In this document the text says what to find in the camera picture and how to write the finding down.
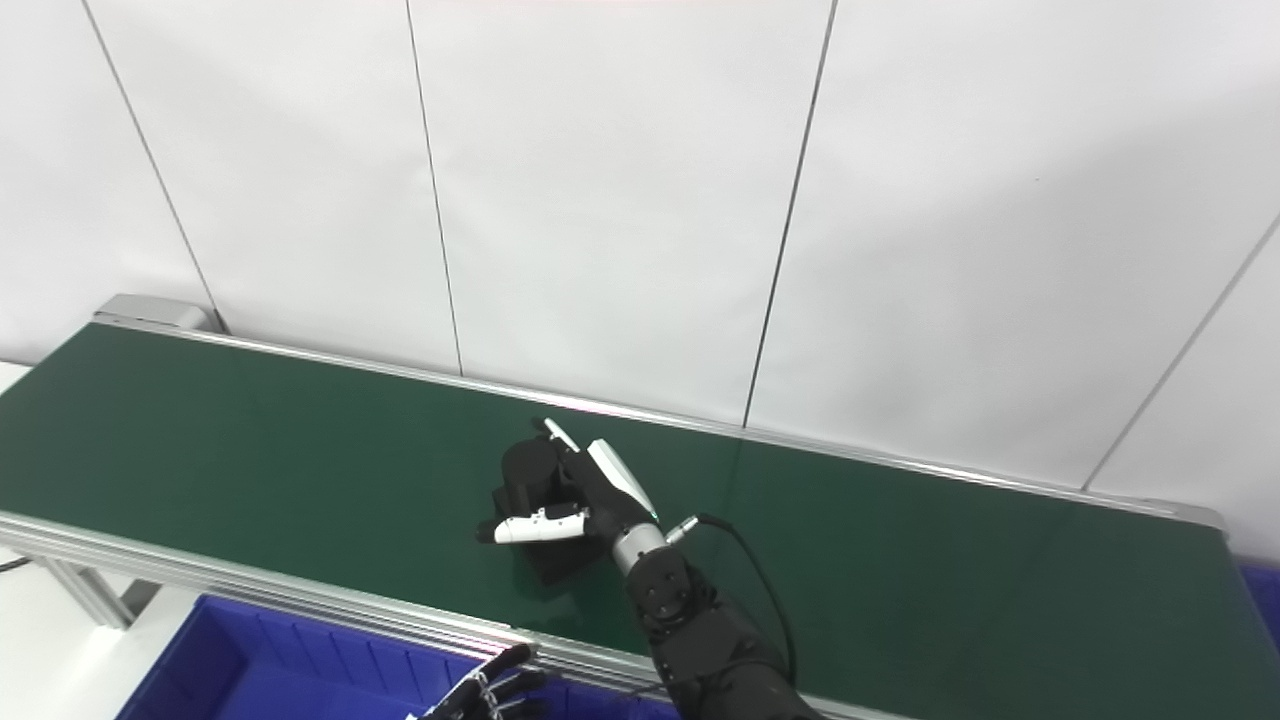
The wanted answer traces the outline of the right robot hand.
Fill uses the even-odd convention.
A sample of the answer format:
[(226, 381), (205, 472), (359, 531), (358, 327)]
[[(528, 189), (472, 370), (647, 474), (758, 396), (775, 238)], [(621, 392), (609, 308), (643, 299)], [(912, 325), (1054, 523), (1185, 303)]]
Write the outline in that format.
[(667, 546), (653, 502), (605, 439), (581, 446), (550, 418), (539, 427), (503, 454), (495, 518), (477, 524), (479, 543), (522, 547), (544, 585), (604, 557), (628, 575)]

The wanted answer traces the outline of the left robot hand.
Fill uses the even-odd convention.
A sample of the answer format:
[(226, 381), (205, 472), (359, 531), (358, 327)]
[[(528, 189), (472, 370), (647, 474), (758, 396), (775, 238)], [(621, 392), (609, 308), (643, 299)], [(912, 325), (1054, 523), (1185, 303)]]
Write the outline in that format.
[(549, 679), (534, 667), (540, 644), (517, 643), (467, 671), (424, 714), (407, 719), (545, 719), (548, 701), (534, 697)]

